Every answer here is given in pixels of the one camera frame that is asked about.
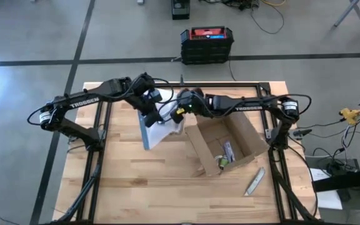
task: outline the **wooden table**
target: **wooden table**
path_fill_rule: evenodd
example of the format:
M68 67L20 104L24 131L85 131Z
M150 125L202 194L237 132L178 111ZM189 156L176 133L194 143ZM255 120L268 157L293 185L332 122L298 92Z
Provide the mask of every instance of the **wooden table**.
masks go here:
M84 87L91 89L99 84L87 82ZM270 82L270 85L274 95L288 92L285 82ZM203 91L226 94L234 98L256 96L256 90L251 87L209 87ZM76 123L92 127L95 112L96 104L79 108ZM246 115L263 137L260 113L246 112ZM187 115L186 126L195 123L195 116ZM77 141L71 147L82 144L82 141ZM300 146L292 141L289 144L303 155ZM292 190L312 213L315 197L308 169L294 152L285 151L285 155ZM87 152L84 148L75 149L67 155L54 219L63 215L59 211L66 211L80 192L86 158ZM279 222L266 153L248 165L214 178L193 177L200 166L201 163L184 133L167 137L154 149L145 151L137 112L124 101L114 103L94 222ZM260 167L266 170L264 178L251 196L243 197ZM285 194L282 195L286 215L289 217ZM90 198L91 191L86 199L86 212Z

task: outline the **black equipment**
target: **black equipment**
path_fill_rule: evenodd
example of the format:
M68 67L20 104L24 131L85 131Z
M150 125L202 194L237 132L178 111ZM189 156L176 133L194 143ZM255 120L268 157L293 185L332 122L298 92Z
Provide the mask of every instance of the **black equipment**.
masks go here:
M190 0L172 0L172 19L190 18Z
M181 33L181 62L225 63L229 59L233 32L224 26L194 27Z
M82 139L86 145L89 154L99 151L97 164L93 173L87 175L89 179L84 180L81 192L76 198L72 206L57 221L49 224L92 224L91 220L83 220L84 200L93 185L97 185L101 175L104 145L106 142L105 134L98 132L98 125L93 128L84 128L75 122L64 118L65 113L70 109L76 109L81 106L98 103L98 108L102 107L101 101L109 102L108 109L112 102L125 100L130 105L141 112L145 116L145 124L147 127L152 126L155 122L163 122L163 118L159 115L159 110L155 104L162 100L158 90L155 90L154 78L144 73L131 81L130 78L111 79L103 82L99 87L78 92L75 94L65 94L57 96L52 102L47 103L37 111L40 111L40 124L30 122L30 117L37 111L34 111L27 121L33 125L40 125L42 129L47 131L57 131L66 136ZM201 89L193 90L183 89L175 100L168 100L164 104L176 101L177 107L170 113L171 118L180 123L183 120L184 113L194 113L197 115L220 118L227 116L236 111L269 111L276 117L280 123L271 133L271 139L268 143L271 145L269 150L269 163L271 166L274 181L277 181L284 189L290 201L299 211L302 218L308 224L323 223L312 216L308 210L302 205L297 196L293 193L286 180L279 172L274 160L273 151L278 150L279 154L288 147L288 132L292 124L299 119L298 102L291 99L292 94L282 96L260 96L260 97L241 97L233 99L228 96L218 96L206 94ZM77 211L76 222L70 222Z

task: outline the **gray floor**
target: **gray floor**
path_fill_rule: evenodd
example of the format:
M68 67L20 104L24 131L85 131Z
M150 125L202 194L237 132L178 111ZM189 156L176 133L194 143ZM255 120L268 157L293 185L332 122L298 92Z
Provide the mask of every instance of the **gray floor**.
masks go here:
M233 30L233 56L360 53L360 20L355 11L338 28L332 27L348 4L348 0L288 0L278 7L285 18L283 30L270 35L259 30L249 11L220 4L192 0L190 20L172 21L167 0L147 0L144 6L135 0L96 0L81 59L176 57L183 30L217 25ZM35 4L0 0L0 61L73 59L88 5L86 0L40 0ZM281 25L278 14L264 4L255 16L271 31ZM290 93L312 96L313 104L301 116L301 126L332 122L339 119L340 109L359 107L360 58L232 61L231 67L239 81L286 81ZM52 136L28 125L26 118L63 93L70 68L0 67L0 216L15 223L29 223ZM170 81L178 81L180 74L186 81L231 80L227 64L79 65L72 91L80 90L86 81L134 78L144 71ZM68 118L73 119L74 113L68 113ZM342 129L344 124L315 128L314 132L327 135ZM340 147L339 138L307 136L303 143L308 155L316 147L334 152ZM54 210L66 141L60 138L40 222L48 222ZM360 164L360 134L348 156ZM320 212L329 222L345 223L349 214L350 223L360 224L359 211Z

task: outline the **open cardboard box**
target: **open cardboard box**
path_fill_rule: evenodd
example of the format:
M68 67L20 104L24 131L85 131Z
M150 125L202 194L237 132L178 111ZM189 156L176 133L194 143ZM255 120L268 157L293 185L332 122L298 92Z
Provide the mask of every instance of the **open cardboard box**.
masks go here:
M225 165L223 171L250 163L269 149L243 112L223 118L197 116L197 125L184 128L207 176L221 173L215 157L224 154L223 144L230 141L236 160Z

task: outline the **black metal frame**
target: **black metal frame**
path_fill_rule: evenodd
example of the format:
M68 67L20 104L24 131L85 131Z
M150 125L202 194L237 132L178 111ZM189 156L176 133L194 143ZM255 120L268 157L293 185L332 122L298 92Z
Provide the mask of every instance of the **black metal frame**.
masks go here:
M271 88L270 88L270 84L268 82L187 82L185 84L182 84L180 82L175 82L175 83L171 83L171 84L159 83L156 85L156 87L157 88L170 88L170 87L174 87L174 88L186 88L186 87L187 88L194 88L194 87L200 87L200 88L255 88L257 91L258 97L263 96L263 92L265 95L271 94ZM105 115L105 119L104 119L105 132L107 132L108 128L109 128L109 119L111 117L111 106L112 106L111 103L107 104L106 115ZM101 118L101 111L102 111L102 103L98 103L96 117L95 117L95 121L94 121L94 127L99 126L99 120ZM263 128L265 130L269 129L268 119L267 119L266 113L264 111L261 111L261 117L262 117ZM273 127L277 126L277 121L274 118L274 116L271 116L271 122L272 122ZM82 187L86 186L86 183L89 181L89 176L91 173L91 164L93 161L93 154L94 153L92 151L90 151L87 156L87 163L86 163L86 167L84 170ZM99 154L100 166L102 167L103 157L104 157L104 149L100 150L98 154ZM270 151L268 154L269 154L269 160L270 159L274 160L273 152ZM287 184L291 188L291 185L289 185L290 184L289 174L288 174L286 159L285 159L283 151L279 151L279 162L281 164L281 171L282 171L282 181L280 181L280 182L282 182L283 184L284 183ZM326 222L322 222L322 221L300 221L300 220L298 220L297 213L296 213L296 207L294 206L295 201L293 203L293 198L290 198L289 196L287 196L287 203L290 208L291 219L287 219L285 216L282 196L281 196L281 192L280 192L280 188L279 188L279 186L280 186L279 176L274 175L273 164L271 164L271 171L272 171L272 180L273 180L273 185L274 185L274 193L275 193L275 198L276 198L277 210L279 213L280 224L329 224L329 225L333 224L333 223L326 223ZM99 189L99 177L100 177L99 175L93 182L94 188L92 191L91 205L89 208L87 219L83 219L83 214L84 214L84 199L83 199L77 210L76 221L52 221L49 224L94 224L93 220L94 220L94 215L95 215L95 210L96 210L96 201L97 201L98 189Z

